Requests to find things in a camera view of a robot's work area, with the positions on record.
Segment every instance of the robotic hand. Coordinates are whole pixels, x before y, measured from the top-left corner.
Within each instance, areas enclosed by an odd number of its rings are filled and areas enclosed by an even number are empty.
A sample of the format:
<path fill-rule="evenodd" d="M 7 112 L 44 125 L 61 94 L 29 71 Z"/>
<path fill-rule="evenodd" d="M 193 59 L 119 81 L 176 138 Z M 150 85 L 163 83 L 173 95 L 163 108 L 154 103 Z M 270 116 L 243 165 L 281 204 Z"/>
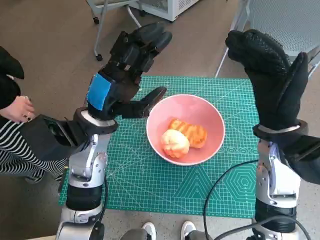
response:
<path fill-rule="evenodd" d="M 107 146 L 118 124 L 115 117 L 144 118 L 166 92 L 158 87 L 141 100 L 132 100 L 139 90 L 141 74 L 172 39 L 160 23 L 132 33 L 122 31 L 113 45 L 108 63 L 95 74 L 87 93 L 87 107 L 78 108 L 73 120 L 59 121 L 40 115 L 20 129 L 39 160 L 69 157 L 68 189 L 56 240 L 102 240 L 101 223 L 108 198 L 105 168 Z"/>
<path fill-rule="evenodd" d="M 253 222 L 273 216 L 296 218 L 300 177 L 320 184 L 320 138 L 308 136 L 297 116 L 308 83 L 308 57 L 291 64 L 282 46 L 257 30 L 231 31 L 225 41 L 230 59 L 241 63 L 250 78 L 259 115 L 253 128 L 260 138 Z M 298 240 L 292 220 L 273 220 L 253 229 L 259 240 Z"/>

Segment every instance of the black cable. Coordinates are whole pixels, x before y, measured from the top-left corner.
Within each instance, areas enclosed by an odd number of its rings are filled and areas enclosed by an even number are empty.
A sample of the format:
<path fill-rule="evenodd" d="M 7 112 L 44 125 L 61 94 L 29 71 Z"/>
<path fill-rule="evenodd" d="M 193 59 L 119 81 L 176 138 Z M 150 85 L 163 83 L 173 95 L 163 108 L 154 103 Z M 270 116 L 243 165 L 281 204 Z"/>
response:
<path fill-rule="evenodd" d="M 205 232 L 205 238 L 206 240 L 210 240 L 210 236 L 208 234 L 208 228 L 207 228 L 207 220 L 206 220 L 206 217 L 207 217 L 207 206 L 208 206 L 208 203 L 209 203 L 209 200 L 210 200 L 210 197 L 214 191 L 214 189 L 216 188 L 217 184 L 219 183 L 219 181 L 227 174 L 229 173 L 232 169 L 235 169 L 237 167 L 240 167 L 242 165 L 246 165 L 246 164 L 252 164 L 252 163 L 256 163 L 258 162 L 258 160 L 252 160 L 252 161 L 245 161 L 245 162 L 242 162 L 242 163 L 239 163 L 239 164 L 236 164 L 232 167 L 230 167 L 227 171 L 225 171 L 219 178 L 217 181 L 215 181 L 214 185 L 212 186 L 208 196 L 206 197 L 205 199 L 205 203 L 204 203 L 204 207 L 203 207 L 203 224 L 204 224 L 204 232 Z M 285 216 L 285 215 L 278 215 L 278 216 L 272 216 L 272 217 L 268 217 L 267 219 L 265 220 L 262 220 L 262 221 L 259 221 L 259 222 L 256 222 L 256 223 L 252 223 L 252 224 L 249 224 L 249 225 L 246 225 L 246 226 L 242 226 L 242 227 L 238 227 L 238 228 L 235 228 L 235 229 L 232 229 L 232 230 L 229 230 L 229 231 L 226 231 L 222 234 L 220 234 L 219 236 L 217 236 L 214 240 L 221 240 L 229 235 L 232 235 L 232 234 L 235 234 L 235 233 L 239 233 L 239 232 L 242 232 L 244 230 L 248 230 L 248 229 L 252 229 L 252 228 L 255 228 L 257 226 L 261 226 L 263 224 L 266 224 L 270 221 L 274 221 L 274 220 L 278 220 L 278 219 L 287 219 L 287 220 L 291 220 L 293 222 L 295 222 L 300 228 L 301 230 L 303 231 L 305 237 L 307 240 L 311 240 L 311 237 L 309 235 L 309 233 L 307 232 L 307 230 L 305 229 L 305 227 L 295 218 L 293 217 L 290 217 L 290 216 Z"/>
<path fill-rule="evenodd" d="M 242 163 L 239 163 L 239 164 L 236 164 L 232 167 L 230 167 L 227 171 L 225 171 L 219 178 L 217 181 L 215 181 L 215 183 L 213 184 L 208 196 L 206 197 L 205 199 L 205 203 L 204 203 L 204 207 L 203 207 L 203 224 L 204 224 L 204 233 L 205 233 L 205 238 L 206 240 L 210 240 L 210 236 L 208 234 L 208 229 L 207 229 L 207 206 L 208 206 L 208 203 L 209 203 L 209 200 L 210 200 L 210 197 L 211 197 L 211 194 L 213 193 L 214 189 L 216 188 L 217 184 L 219 183 L 219 181 L 228 173 L 230 172 L 232 169 L 235 169 L 237 167 L 240 167 L 242 165 L 246 165 L 246 164 L 253 164 L 253 163 L 256 163 L 258 162 L 258 160 L 251 160 L 251 161 L 245 161 L 245 162 L 242 162 Z"/>
<path fill-rule="evenodd" d="M 100 222 L 104 218 L 105 211 L 106 211 L 106 208 L 107 208 L 107 202 L 108 202 L 108 182 L 107 182 L 106 174 L 104 174 L 104 190 L 105 190 L 104 191 L 105 192 L 105 197 L 104 197 L 104 204 L 103 204 L 103 207 L 102 207 L 101 215 L 100 215 L 100 218 L 99 218 Z"/>
<path fill-rule="evenodd" d="M 274 220 L 278 220 L 278 219 L 286 219 L 286 220 L 290 220 L 290 221 L 295 222 L 301 228 L 301 230 L 303 231 L 306 239 L 307 240 L 311 240 L 311 237 L 310 237 L 309 233 L 307 232 L 305 227 L 301 224 L 301 222 L 299 222 L 297 219 L 295 219 L 295 218 L 293 218 L 291 216 L 285 216 L 285 215 L 271 216 L 271 217 L 266 218 L 265 220 L 262 220 L 262 221 L 255 222 L 255 223 L 252 223 L 252 224 L 249 224 L 249 225 L 246 225 L 246 226 L 241 226 L 241 227 L 226 231 L 226 232 L 220 234 L 219 236 L 217 236 L 214 240 L 221 240 L 221 239 L 223 239 L 223 238 L 225 238 L 225 237 L 227 237 L 227 236 L 229 236 L 231 234 L 235 234 L 235 233 L 242 232 L 244 230 L 252 229 L 252 228 L 255 228 L 257 226 L 261 226 L 261 225 L 266 224 L 266 223 L 268 223 L 270 221 L 274 221 Z"/>

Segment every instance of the caster wheel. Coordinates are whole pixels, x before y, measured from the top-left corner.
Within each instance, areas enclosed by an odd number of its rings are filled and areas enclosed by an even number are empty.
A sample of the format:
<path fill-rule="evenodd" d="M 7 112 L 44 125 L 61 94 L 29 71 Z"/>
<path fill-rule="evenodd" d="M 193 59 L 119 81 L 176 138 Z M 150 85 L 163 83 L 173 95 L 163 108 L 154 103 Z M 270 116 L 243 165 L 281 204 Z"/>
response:
<path fill-rule="evenodd" d="M 141 17 L 144 17 L 145 15 L 147 15 L 147 12 L 145 10 L 140 10 L 139 14 Z"/>
<path fill-rule="evenodd" d="M 102 55 L 101 54 L 98 54 L 97 56 L 95 56 L 95 58 L 100 62 L 102 61 Z"/>
<path fill-rule="evenodd" d="M 93 18 L 94 24 L 98 25 L 99 24 L 99 18 L 96 16 Z"/>

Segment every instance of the green cutting mat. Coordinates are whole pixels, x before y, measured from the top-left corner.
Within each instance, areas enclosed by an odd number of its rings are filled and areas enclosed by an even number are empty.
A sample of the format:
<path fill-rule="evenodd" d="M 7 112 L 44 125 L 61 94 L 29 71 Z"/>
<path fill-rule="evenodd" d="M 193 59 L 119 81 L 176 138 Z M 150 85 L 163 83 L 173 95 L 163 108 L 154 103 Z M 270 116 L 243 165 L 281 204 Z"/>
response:
<path fill-rule="evenodd" d="M 258 157 L 252 127 L 258 114 L 248 79 L 145 76 L 136 98 L 167 87 L 166 96 L 193 94 L 222 114 L 226 135 L 220 151 L 196 166 L 177 166 L 160 158 L 146 137 L 146 119 L 117 119 L 119 129 L 107 152 L 109 209 L 201 215 L 206 196 L 218 177 L 234 164 Z M 221 182 L 208 205 L 209 216 L 251 218 L 255 207 L 254 164 L 234 169 Z M 60 204 L 66 201 L 66 182 Z"/>

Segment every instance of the bread roll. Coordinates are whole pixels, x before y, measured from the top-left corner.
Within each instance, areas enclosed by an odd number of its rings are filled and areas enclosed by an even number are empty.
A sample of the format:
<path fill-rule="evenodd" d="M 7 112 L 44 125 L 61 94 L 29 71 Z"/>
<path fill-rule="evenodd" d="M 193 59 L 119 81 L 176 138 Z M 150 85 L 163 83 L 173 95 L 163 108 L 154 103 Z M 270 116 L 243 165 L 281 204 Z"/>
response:
<path fill-rule="evenodd" d="M 169 124 L 169 129 L 174 129 L 185 135 L 190 143 L 190 147 L 200 149 L 207 140 L 208 133 L 201 125 L 192 125 L 177 118 Z"/>
<path fill-rule="evenodd" d="M 188 152 L 190 143 L 181 132 L 169 129 L 161 137 L 161 145 L 165 154 L 172 158 L 183 158 Z"/>

